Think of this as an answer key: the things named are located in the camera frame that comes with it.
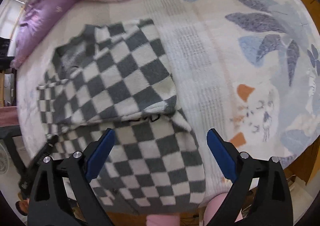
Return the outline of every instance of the metal screw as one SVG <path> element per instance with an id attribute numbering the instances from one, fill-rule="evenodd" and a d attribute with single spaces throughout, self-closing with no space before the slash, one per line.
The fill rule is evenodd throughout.
<path id="1" fill-rule="evenodd" d="M 249 154 L 247 152 L 241 152 L 240 153 L 240 156 L 243 158 L 243 159 L 247 159 L 249 157 Z"/>
<path id="2" fill-rule="evenodd" d="M 275 163 L 278 163 L 279 162 L 279 158 L 278 157 L 272 157 L 271 160 Z"/>
<path id="3" fill-rule="evenodd" d="M 80 152 L 80 151 L 77 151 L 77 152 L 74 152 L 73 153 L 73 157 L 74 158 L 79 158 L 79 157 L 81 157 L 82 156 L 82 153 Z"/>
<path id="4" fill-rule="evenodd" d="M 50 160 L 51 160 L 50 157 L 45 157 L 45 158 L 43 159 L 43 162 L 48 163 Z"/>

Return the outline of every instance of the black bag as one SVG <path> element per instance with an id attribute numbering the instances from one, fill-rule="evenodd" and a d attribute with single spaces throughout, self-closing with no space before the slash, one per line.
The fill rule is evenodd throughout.
<path id="1" fill-rule="evenodd" d="M 0 57 L 5 57 L 8 54 L 10 39 L 0 37 Z"/>
<path id="2" fill-rule="evenodd" d="M 10 68 L 10 63 L 14 59 L 13 56 L 5 56 L 2 57 L 0 55 L 0 71 L 4 71 Z"/>

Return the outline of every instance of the gray and white checkered fabric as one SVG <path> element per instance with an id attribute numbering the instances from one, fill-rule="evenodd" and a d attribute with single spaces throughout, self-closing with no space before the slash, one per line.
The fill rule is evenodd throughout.
<path id="1" fill-rule="evenodd" d="M 175 111 L 168 58 L 151 19 L 105 27 L 87 25 L 56 49 L 38 87 L 48 135 L 101 120 L 130 120 Z"/>
<path id="2" fill-rule="evenodd" d="M 116 132 L 116 144 L 105 163 L 107 175 L 100 173 L 91 182 L 106 210 L 116 205 L 110 192 L 114 188 L 140 213 L 182 212 L 202 202 L 205 178 L 196 140 L 165 116 L 78 127 L 60 137 L 53 158 L 83 151 L 108 127 Z M 110 189 L 104 184 L 106 176 Z"/>
<path id="3" fill-rule="evenodd" d="M 152 20 L 86 26 L 56 49 L 38 89 L 47 136 L 60 136 L 54 159 L 115 130 L 116 144 L 91 182 L 105 210 L 174 213 L 202 202 L 202 159 Z"/>

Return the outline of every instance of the fan grille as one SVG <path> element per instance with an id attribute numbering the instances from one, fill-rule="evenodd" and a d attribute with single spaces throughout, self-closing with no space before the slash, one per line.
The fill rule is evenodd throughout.
<path id="1" fill-rule="evenodd" d="M 9 158 L 6 152 L 5 147 L 0 144 L 0 174 L 4 174 L 9 169 Z"/>

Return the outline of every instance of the wooden furniture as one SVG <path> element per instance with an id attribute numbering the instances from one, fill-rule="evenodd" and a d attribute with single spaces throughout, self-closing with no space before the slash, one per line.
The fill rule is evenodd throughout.
<path id="1" fill-rule="evenodd" d="M 0 107 L 4 107 L 4 71 L 0 72 Z"/>
<path id="2" fill-rule="evenodd" d="M 308 184 L 320 169 L 320 137 L 288 169 Z"/>

